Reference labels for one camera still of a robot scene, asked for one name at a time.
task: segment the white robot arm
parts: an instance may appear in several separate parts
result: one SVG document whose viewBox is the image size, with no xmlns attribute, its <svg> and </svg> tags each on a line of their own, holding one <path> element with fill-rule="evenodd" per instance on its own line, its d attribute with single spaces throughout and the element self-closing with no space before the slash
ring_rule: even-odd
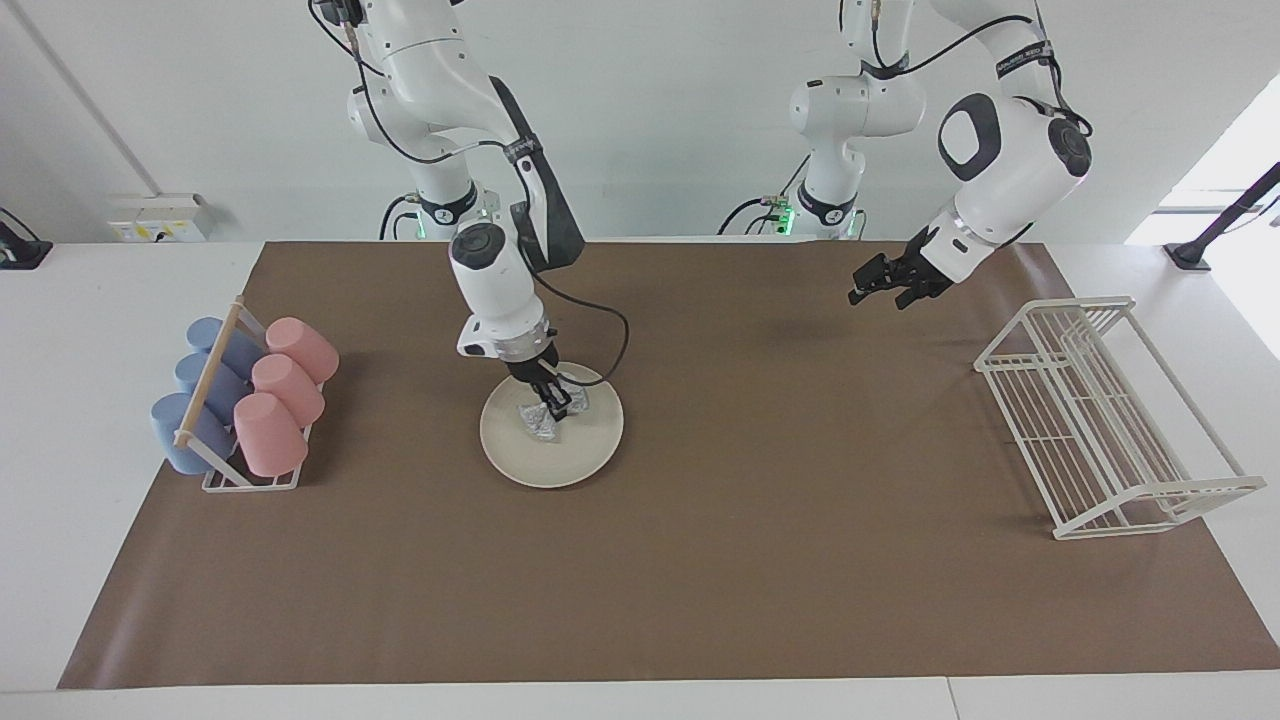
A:
<svg viewBox="0 0 1280 720">
<path fill-rule="evenodd" d="M 556 333 L 534 273 L 571 265 L 585 242 L 515 96 L 472 58 L 453 12 L 461 1 L 308 0 L 346 29 L 361 63 L 351 122 L 410 160 L 426 236 L 451 241 L 453 274 L 472 311 L 458 352 L 502 360 L 561 420 L 571 397 L 556 372 Z M 367 55 L 381 70 L 362 64 Z M 502 147 L 525 187 L 525 201 L 511 208 L 516 241 L 493 222 L 495 196 L 471 178 L 462 152 L 475 146 L 438 135 L 462 127 L 492 135 L 477 145 Z"/>
<path fill-rule="evenodd" d="M 1027 232 L 1084 181 L 1092 164 L 1082 132 L 1088 123 L 1061 97 L 1061 69 L 1052 45 L 1039 23 L 1016 14 L 1032 9 L 1032 0 L 932 3 L 987 46 L 1002 95 L 974 94 L 947 113 L 938 150 L 964 187 L 901 258 L 879 255 L 854 274 L 849 295 L 854 305 L 891 288 L 905 288 L 897 299 L 900 309 L 938 297 Z M 850 219 L 864 167 L 847 150 L 854 137 L 897 135 L 919 124 L 923 94 L 909 73 L 933 59 L 910 64 L 905 37 L 914 5 L 915 0 L 849 3 L 844 32 L 861 59 L 861 74 L 814 81 L 792 99 L 792 120 L 813 147 L 810 177 L 817 172 L 795 191 L 797 232 L 820 227 L 829 231 L 819 232 L 826 237 L 841 234 L 833 220 Z M 896 90 L 902 83 L 906 88 Z M 852 101 L 847 100 L 850 90 L 855 91 Z"/>
</svg>

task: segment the blue cup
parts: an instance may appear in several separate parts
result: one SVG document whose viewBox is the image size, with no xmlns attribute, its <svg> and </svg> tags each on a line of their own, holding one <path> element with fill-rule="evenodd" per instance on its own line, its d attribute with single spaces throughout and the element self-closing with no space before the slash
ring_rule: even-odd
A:
<svg viewBox="0 0 1280 720">
<path fill-rule="evenodd" d="M 209 363 L 207 352 L 195 352 L 183 357 L 173 370 L 178 389 L 187 395 L 195 395 L 196 384 L 200 383 L 200 373 L 205 370 L 206 363 Z M 225 364 L 219 363 L 218 368 L 214 369 L 214 382 L 209 386 L 205 407 L 209 407 L 221 424 L 230 425 L 236 420 L 236 404 L 244 400 L 248 393 L 248 384 Z"/>
<path fill-rule="evenodd" d="M 187 345 L 196 352 L 209 352 L 214 348 L 214 341 L 223 329 L 223 322 L 218 318 L 201 318 L 187 328 Z M 253 364 L 266 356 L 266 351 L 253 342 L 239 328 L 232 332 L 232 340 L 227 343 L 227 352 L 223 352 L 223 365 L 232 369 L 244 382 L 253 378 Z"/>
<path fill-rule="evenodd" d="M 151 428 L 155 430 L 156 439 L 164 447 L 165 457 L 169 459 L 174 470 L 178 470 L 183 475 L 204 475 L 212 470 L 212 466 L 204 457 L 196 455 L 195 450 L 189 447 L 187 450 L 178 450 L 173 445 L 173 434 L 182 427 L 182 416 L 187 413 L 187 405 L 189 404 L 191 396 L 184 392 L 160 398 L 151 406 Z M 218 421 L 218 418 L 207 407 L 200 410 L 195 434 L 223 460 L 232 456 L 236 443 L 232 441 L 232 436 L 227 432 L 227 428 Z"/>
</svg>

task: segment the electrical outlet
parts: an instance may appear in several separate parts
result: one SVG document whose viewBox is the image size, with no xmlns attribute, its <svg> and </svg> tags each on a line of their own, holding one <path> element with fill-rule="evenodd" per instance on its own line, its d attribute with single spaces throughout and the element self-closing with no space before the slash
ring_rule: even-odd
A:
<svg viewBox="0 0 1280 720">
<path fill-rule="evenodd" d="M 137 219 L 141 210 L 116 210 L 111 213 L 108 218 L 106 224 L 111 225 L 111 232 L 115 233 L 115 240 L 120 242 L 150 242 L 142 237 L 138 231 Z"/>
<path fill-rule="evenodd" d="M 115 196 L 108 223 L 122 242 L 206 242 L 214 231 L 209 210 L 195 195 Z"/>
</svg>

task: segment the white table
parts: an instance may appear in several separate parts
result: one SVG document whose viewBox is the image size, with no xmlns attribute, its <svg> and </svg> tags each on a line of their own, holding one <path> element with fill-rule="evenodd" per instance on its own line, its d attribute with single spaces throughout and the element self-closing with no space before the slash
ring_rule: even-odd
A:
<svg viewBox="0 0 1280 720">
<path fill-rule="evenodd" d="M 159 465 L 146 413 L 172 392 L 183 331 L 227 309 L 260 251 L 64 245 L 36 273 L 0 275 L 0 717 L 1280 716 L 1280 671 L 50 692 Z M 1244 466 L 1280 486 L 1280 361 L 1212 275 L 1153 265 L 1156 252 L 1052 249 L 1076 295 L 1138 299 L 1139 318 Z M 1226 354 L 1230 370 L 1219 364 Z M 1208 523 L 1280 635 L 1280 491 L 1226 506 Z"/>
</svg>

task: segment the dish rack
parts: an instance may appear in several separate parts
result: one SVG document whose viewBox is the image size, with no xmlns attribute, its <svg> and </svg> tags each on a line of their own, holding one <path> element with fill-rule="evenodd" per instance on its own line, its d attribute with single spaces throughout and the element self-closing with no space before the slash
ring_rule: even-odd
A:
<svg viewBox="0 0 1280 720">
<path fill-rule="evenodd" d="M 978 357 L 1053 537 L 1165 532 L 1266 487 L 1248 475 L 1133 316 L 1132 297 L 1029 302 Z M 1234 477 L 1194 479 L 1103 336 L 1128 324 Z"/>
<path fill-rule="evenodd" d="M 227 345 L 232 340 L 232 333 L 237 328 L 243 328 L 255 342 L 257 342 L 262 348 L 266 348 L 266 328 L 262 323 L 248 311 L 244 306 L 244 296 L 236 297 L 232 302 L 230 310 L 228 310 L 227 316 L 223 319 L 223 327 L 218 333 L 218 338 L 214 340 L 214 347 L 209 351 L 209 360 L 205 363 L 205 369 L 200 373 L 200 380 L 196 383 L 196 389 L 192 393 L 191 402 L 187 405 L 187 413 L 182 418 L 182 425 L 174 433 L 173 445 L 178 448 L 191 448 L 192 452 L 205 459 L 214 469 L 205 473 L 205 479 L 201 487 L 209 493 L 242 493 L 242 492 L 271 492 L 271 491 L 285 491 L 298 487 L 298 477 L 302 474 L 302 465 L 298 465 L 296 470 L 287 475 L 279 475 L 276 478 L 256 478 L 256 475 L 246 474 L 234 468 L 229 461 L 223 460 L 214 452 L 204 441 L 196 437 L 196 421 L 200 418 L 200 411 L 205 407 L 205 401 L 209 398 L 209 388 L 214 382 L 214 372 L 218 364 L 223 361 L 223 355 L 227 352 Z M 324 384 L 319 386 L 320 392 L 324 392 Z M 307 425 L 302 428 L 302 438 L 311 442 L 311 428 Z M 236 436 L 234 425 L 227 428 Z M 232 446 L 232 457 L 236 457 L 236 452 L 239 450 L 239 442 L 237 441 Z"/>
</svg>

